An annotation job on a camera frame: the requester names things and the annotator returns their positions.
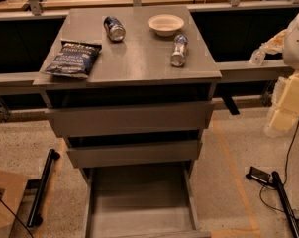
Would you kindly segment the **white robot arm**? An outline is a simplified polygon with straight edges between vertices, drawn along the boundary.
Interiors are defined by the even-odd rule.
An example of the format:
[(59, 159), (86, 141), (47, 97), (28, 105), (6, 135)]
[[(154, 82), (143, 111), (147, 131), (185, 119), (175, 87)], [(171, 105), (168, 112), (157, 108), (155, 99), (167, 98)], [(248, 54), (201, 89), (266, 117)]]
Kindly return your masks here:
[(284, 63), (294, 69), (288, 78), (278, 78), (267, 114), (265, 133), (279, 137), (288, 133), (299, 121), (299, 13), (285, 30), (263, 43), (259, 53), (282, 53)]

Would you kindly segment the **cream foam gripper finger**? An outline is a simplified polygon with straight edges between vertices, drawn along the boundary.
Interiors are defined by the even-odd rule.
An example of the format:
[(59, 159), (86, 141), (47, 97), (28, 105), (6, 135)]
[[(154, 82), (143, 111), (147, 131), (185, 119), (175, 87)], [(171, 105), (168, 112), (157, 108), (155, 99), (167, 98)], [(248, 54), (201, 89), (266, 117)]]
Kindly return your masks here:
[(288, 133), (299, 121), (299, 72), (275, 83), (264, 132), (270, 137)]

